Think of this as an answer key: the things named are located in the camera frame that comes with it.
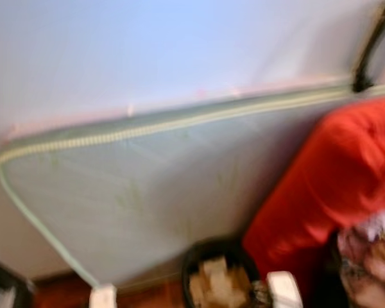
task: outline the patterned cloth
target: patterned cloth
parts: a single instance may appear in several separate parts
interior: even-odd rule
[[[338,235],[341,279],[358,307],[385,308],[385,211]]]

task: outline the bag handle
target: bag handle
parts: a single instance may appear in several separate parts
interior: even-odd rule
[[[361,53],[357,65],[354,69],[354,82],[352,90],[355,93],[365,91],[373,86],[373,82],[367,75],[368,64],[376,47],[385,36],[385,3],[380,8],[380,14],[371,32],[369,39]]]

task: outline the red cushion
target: red cushion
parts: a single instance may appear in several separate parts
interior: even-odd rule
[[[303,296],[329,236],[385,209],[385,98],[329,114],[243,239],[260,274],[288,270]]]

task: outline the floor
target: floor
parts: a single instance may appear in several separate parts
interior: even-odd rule
[[[33,308],[86,308],[90,287],[71,276],[38,284]],[[117,297],[117,308],[184,308],[180,282]]]

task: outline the wall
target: wall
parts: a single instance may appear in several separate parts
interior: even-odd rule
[[[378,2],[0,0],[0,142],[15,124],[344,78]],[[1,188],[0,260],[67,268]]]

